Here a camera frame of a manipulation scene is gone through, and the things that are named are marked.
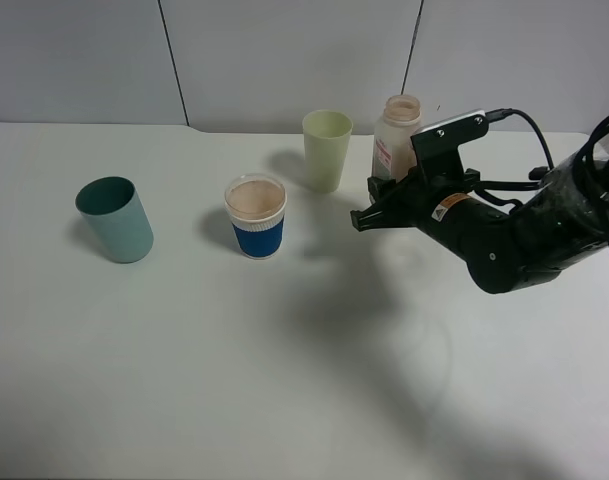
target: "white wall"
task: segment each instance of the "white wall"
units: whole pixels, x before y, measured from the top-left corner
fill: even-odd
[[[419,3],[163,1],[191,126],[299,132],[331,108],[372,131],[401,91]]]
[[[514,107],[589,131],[609,113],[609,0],[426,0],[406,92],[427,121]]]
[[[0,0],[0,121],[184,124],[155,0]]]

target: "pale green cup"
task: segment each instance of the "pale green cup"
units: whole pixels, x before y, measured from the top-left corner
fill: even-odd
[[[340,112],[316,110],[304,117],[302,129],[310,187],[320,193],[334,192],[342,178],[353,122]]]

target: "white table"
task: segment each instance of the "white table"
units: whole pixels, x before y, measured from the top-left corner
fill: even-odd
[[[547,137],[557,161],[585,138]],[[298,135],[0,124],[0,476],[609,480],[608,251],[487,295],[418,231],[352,229],[371,142],[319,196]],[[463,158],[498,180],[543,163],[528,133]],[[253,171],[289,194],[267,261],[222,209]],[[139,263],[75,210],[106,175],[153,226]]]

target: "paper cup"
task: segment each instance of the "paper cup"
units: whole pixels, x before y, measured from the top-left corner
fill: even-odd
[[[341,112],[317,110],[302,120],[304,156],[311,189],[320,193],[337,190],[353,122]]]
[[[228,186],[226,211],[246,256],[268,258],[282,243],[286,190],[267,175],[243,175]]]
[[[80,190],[75,206],[114,262],[137,262],[151,250],[153,231],[130,180],[95,180]]]

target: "cup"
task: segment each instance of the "cup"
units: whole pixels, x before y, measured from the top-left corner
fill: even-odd
[[[75,206],[114,262],[137,262],[151,250],[153,231],[130,180],[95,180],[80,190]]]
[[[302,130],[310,187],[334,192],[340,185],[353,122],[341,112],[316,110],[304,117]]]
[[[278,180],[242,175],[227,187],[225,206],[244,255],[262,259],[277,252],[286,208],[286,190]]]

